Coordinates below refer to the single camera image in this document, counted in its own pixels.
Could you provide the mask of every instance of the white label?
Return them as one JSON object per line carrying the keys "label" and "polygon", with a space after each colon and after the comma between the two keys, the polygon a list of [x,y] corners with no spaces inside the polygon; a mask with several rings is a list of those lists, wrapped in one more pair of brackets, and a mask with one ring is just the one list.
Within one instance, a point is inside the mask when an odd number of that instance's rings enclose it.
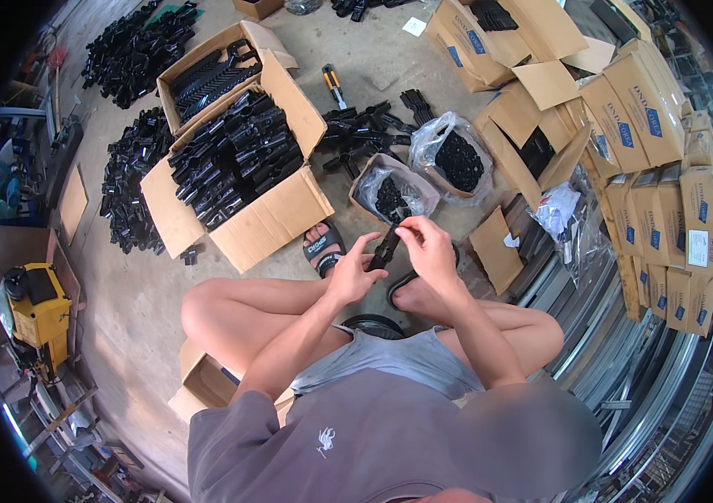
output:
{"label": "white label", "polygon": [[690,266],[708,267],[708,231],[689,229],[689,250],[686,262]]}
{"label": "white label", "polygon": [[426,23],[424,23],[418,18],[410,18],[410,20],[407,21],[404,26],[402,26],[402,30],[406,31],[407,33],[411,33],[416,37],[421,36],[424,28],[426,28]]}

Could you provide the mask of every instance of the black slide sandal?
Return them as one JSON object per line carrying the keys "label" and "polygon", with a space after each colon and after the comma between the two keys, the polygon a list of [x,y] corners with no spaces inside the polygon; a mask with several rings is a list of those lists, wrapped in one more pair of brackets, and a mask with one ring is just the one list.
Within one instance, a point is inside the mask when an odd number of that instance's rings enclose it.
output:
{"label": "black slide sandal", "polygon": [[[457,248],[457,244],[452,241],[452,248],[455,251],[455,268],[460,265],[460,249]],[[398,311],[398,307],[393,303],[393,294],[396,293],[396,290],[399,288],[403,287],[413,279],[418,277],[418,273],[415,272],[415,269],[411,270],[407,274],[403,275],[400,277],[398,280],[396,280],[395,283],[390,285],[390,287],[387,289],[387,303],[390,304],[390,307]]]}
{"label": "black slide sandal", "polygon": [[343,237],[340,236],[340,231],[337,230],[337,227],[333,226],[331,222],[325,218],[320,223],[325,224],[328,227],[328,231],[326,231],[323,236],[309,243],[309,246],[303,247],[303,256],[306,257],[311,265],[311,259],[317,257],[317,254],[319,254],[322,249],[328,248],[331,245],[340,245],[341,251],[329,252],[322,256],[317,262],[315,270],[320,276],[320,279],[324,279],[326,277],[326,271],[337,264],[337,261],[346,254],[346,250]]}

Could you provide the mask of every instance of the light gray shorts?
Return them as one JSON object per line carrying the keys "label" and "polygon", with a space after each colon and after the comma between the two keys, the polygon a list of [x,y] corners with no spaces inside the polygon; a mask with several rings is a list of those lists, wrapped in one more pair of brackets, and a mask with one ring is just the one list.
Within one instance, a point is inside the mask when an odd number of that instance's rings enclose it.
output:
{"label": "light gray shorts", "polygon": [[435,335],[445,327],[436,325],[406,339],[387,340],[335,326],[351,334],[353,341],[303,369],[290,385],[296,395],[310,393],[362,368],[409,377],[450,400],[485,390],[474,371]]}

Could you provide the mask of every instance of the knee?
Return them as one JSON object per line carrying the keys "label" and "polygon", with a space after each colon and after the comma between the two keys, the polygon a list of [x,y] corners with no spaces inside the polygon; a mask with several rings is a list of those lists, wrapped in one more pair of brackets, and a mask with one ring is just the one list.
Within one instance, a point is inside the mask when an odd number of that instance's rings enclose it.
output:
{"label": "knee", "polygon": [[550,360],[557,357],[563,349],[563,329],[558,321],[549,313],[542,312],[538,320],[539,331],[542,334],[542,344],[550,355]]}
{"label": "knee", "polygon": [[210,279],[190,288],[183,296],[181,303],[181,325],[186,336],[195,339],[204,318],[208,315],[211,307],[212,291],[216,290]]}

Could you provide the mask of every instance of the hand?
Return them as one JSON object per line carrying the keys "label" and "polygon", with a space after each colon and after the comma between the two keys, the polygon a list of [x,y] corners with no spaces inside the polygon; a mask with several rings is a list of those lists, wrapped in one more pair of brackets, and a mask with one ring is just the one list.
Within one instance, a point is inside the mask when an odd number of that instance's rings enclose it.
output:
{"label": "hand", "polygon": [[396,229],[410,252],[413,269],[439,291],[459,281],[452,238],[425,216],[410,216]]}
{"label": "hand", "polygon": [[345,306],[361,301],[370,290],[373,284],[387,277],[387,271],[376,269],[365,272],[367,264],[370,264],[370,255],[363,255],[364,247],[371,241],[382,236],[382,233],[370,233],[360,236],[354,246],[346,255],[342,256],[334,266],[334,274],[331,275],[331,283],[328,285],[326,295],[331,296],[336,301]]}

